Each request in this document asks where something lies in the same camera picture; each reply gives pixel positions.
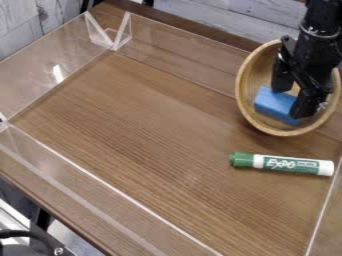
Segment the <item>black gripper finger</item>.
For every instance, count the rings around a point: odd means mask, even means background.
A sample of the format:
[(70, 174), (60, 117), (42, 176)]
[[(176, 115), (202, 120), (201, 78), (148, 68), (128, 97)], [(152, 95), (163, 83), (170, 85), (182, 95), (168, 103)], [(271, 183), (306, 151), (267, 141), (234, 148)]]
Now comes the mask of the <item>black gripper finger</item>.
[(294, 119), (315, 115), (319, 105), (326, 103), (327, 93), (322, 89), (301, 89), (290, 109)]
[(275, 93), (287, 92), (293, 88), (293, 84), (291, 67), (281, 59), (277, 59), (273, 66), (271, 89)]

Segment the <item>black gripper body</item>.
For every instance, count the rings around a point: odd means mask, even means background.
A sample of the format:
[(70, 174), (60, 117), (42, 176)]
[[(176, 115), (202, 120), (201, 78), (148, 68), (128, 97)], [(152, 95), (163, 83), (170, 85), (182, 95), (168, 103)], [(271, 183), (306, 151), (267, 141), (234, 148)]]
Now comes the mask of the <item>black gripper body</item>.
[(327, 94), (335, 91), (331, 72), (342, 61), (338, 53), (341, 35), (339, 23), (302, 23), (297, 39), (281, 38), (277, 59), (291, 67), (299, 89), (322, 89)]

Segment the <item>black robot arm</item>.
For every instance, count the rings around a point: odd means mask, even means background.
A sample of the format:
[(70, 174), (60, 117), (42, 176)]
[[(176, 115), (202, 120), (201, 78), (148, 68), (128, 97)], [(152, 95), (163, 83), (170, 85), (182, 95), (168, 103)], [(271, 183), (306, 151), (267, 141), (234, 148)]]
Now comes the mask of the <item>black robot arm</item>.
[(273, 66), (271, 89), (299, 93), (290, 109), (294, 119), (311, 117), (335, 91), (333, 70), (342, 62), (342, 0), (306, 0), (299, 35), (281, 38)]

